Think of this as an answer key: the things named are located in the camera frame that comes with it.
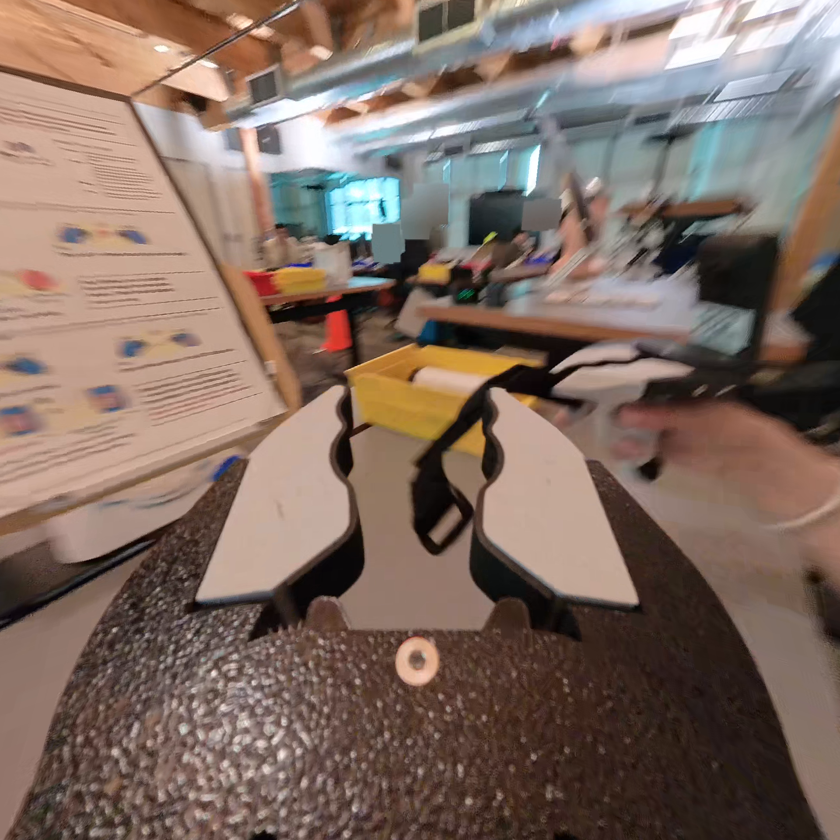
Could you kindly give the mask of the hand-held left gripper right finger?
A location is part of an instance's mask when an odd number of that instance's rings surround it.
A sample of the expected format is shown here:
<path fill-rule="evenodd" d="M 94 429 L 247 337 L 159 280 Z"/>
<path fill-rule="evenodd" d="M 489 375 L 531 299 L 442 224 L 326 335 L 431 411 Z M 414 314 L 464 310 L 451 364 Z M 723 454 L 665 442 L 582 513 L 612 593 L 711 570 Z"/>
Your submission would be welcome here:
<path fill-rule="evenodd" d="M 574 606 L 635 613 L 641 600 L 585 457 L 500 387 L 482 409 L 486 446 L 470 575 L 536 630 L 579 637 Z"/>

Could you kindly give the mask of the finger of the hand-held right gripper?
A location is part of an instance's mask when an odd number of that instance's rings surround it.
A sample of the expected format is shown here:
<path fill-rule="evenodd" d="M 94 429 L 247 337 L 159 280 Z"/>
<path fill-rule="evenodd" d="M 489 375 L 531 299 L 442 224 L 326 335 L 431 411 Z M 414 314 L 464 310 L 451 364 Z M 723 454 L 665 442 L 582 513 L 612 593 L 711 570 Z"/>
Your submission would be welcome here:
<path fill-rule="evenodd" d="M 671 360 L 586 365 L 562 379 L 559 397 L 586 403 L 632 403 L 650 382 L 684 378 L 693 370 Z"/>
<path fill-rule="evenodd" d="M 635 343 L 594 343 L 573 352 L 558 363 L 550 364 L 550 372 L 596 368 L 600 366 L 627 365 L 643 358 Z"/>

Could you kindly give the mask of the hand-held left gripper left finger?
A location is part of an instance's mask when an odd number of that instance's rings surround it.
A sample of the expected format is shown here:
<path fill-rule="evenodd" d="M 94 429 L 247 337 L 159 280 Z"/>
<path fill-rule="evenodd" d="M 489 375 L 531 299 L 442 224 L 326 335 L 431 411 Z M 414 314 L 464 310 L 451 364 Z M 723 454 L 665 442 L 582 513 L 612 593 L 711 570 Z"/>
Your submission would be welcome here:
<path fill-rule="evenodd" d="M 271 432 L 248 458 L 196 608 L 265 604 L 299 624 L 319 598 L 338 598 L 364 569 L 350 474 L 350 389 L 336 385 Z"/>

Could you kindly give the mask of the white cylinder with black cap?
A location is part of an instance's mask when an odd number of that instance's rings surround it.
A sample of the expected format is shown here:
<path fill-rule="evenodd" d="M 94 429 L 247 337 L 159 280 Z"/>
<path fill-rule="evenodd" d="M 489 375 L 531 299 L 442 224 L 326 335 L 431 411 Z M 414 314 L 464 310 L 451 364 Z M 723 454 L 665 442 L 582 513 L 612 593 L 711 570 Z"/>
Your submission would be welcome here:
<path fill-rule="evenodd" d="M 452 371 L 426 365 L 409 374 L 408 381 L 415 387 L 430 392 L 469 397 L 494 377 L 494 374 Z"/>

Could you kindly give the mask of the yellow plastic bin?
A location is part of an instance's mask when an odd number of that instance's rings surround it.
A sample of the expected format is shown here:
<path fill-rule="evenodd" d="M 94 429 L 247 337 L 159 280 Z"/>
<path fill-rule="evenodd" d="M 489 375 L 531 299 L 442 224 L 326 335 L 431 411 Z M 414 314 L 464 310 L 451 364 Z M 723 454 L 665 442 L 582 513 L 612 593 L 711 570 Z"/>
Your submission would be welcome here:
<path fill-rule="evenodd" d="M 284 266 L 271 273 L 270 282 L 276 294 L 288 297 L 325 290 L 328 274 L 314 266 Z"/>
<path fill-rule="evenodd" d="M 430 392 L 415 387 L 409 375 L 426 365 L 452 371 L 499 375 L 516 365 L 538 367 L 539 362 L 477 350 L 456 350 L 412 343 L 349 368 L 360 419 L 431 442 L 456 419 L 468 397 Z"/>

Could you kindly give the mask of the person's right forearm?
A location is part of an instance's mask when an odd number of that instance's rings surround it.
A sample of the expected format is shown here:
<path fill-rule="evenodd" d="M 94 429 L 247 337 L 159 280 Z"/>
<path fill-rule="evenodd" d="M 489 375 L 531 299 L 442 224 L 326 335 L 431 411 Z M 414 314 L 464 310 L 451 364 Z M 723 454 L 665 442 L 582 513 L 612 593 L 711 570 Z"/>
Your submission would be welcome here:
<path fill-rule="evenodd" d="M 806 567 L 839 595 L 839 517 L 804 527 L 797 541 Z"/>

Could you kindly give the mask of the person's right hand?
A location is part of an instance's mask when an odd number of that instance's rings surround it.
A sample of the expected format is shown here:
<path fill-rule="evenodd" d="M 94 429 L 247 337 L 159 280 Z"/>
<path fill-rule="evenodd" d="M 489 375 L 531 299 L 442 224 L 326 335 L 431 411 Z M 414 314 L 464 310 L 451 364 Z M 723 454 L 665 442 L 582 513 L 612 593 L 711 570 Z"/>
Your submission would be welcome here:
<path fill-rule="evenodd" d="M 620 427 L 659 435 L 667 465 L 737 491 L 774 530 L 800 533 L 838 516 L 838 457 L 782 421 L 735 402 L 622 407 Z"/>

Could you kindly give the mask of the grey desk with wooden edge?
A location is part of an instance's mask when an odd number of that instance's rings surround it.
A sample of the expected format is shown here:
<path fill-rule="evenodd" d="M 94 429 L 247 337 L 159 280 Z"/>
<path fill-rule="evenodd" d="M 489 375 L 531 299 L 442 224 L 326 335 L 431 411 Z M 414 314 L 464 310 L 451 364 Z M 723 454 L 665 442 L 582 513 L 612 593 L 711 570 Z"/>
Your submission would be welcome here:
<path fill-rule="evenodd" d="M 431 343 L 507 346 L 562 357 L 572 346 L 636 339 L 673 340 L 716 350 L 746 350 L 746 315 L 713 317 L 697 302 L 691 277 L 651 281 L 604 277 L 573 293 L 546 279 L 512 285 L 500 308 L 440 298 L 417 308 L 436 326 Z"/>

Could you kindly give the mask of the white stand base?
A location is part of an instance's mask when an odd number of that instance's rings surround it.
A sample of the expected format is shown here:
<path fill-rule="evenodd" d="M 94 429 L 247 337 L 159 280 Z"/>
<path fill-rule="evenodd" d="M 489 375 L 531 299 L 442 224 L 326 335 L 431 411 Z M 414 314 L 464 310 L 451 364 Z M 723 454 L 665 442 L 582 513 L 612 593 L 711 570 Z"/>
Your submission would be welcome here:
<path fill-rule="evenodd" d="M 209 473 L 230 448 L 149 479 L 47 521 L 46 540 L 56 559 L 78 564 L 101 558 L 186 515 L 211 489 Z"/>

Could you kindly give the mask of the orange traffic cone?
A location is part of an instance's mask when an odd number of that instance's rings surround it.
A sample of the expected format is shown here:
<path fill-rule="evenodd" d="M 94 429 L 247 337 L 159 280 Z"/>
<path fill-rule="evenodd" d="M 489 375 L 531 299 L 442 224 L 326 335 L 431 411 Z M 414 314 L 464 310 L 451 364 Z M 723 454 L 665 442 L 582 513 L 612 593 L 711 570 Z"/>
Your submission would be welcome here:
<path fill-rule="evenodd" d="M 331 354 L 352 351 L 353 328 L 350 315 L 344 309 L 331 311 L 324 321 L 324 339 L 320 350 Z"/>

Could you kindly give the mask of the instruction sheet board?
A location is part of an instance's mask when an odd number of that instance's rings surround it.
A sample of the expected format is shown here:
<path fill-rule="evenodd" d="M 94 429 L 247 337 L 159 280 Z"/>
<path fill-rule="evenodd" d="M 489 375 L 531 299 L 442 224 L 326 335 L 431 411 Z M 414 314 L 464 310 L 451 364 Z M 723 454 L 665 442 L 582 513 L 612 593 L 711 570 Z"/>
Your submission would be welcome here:
<path fill-rule="evenodd" d="M 129 98 L 2 67 L 2 535 L 267 434 L 301 386 Z"/>

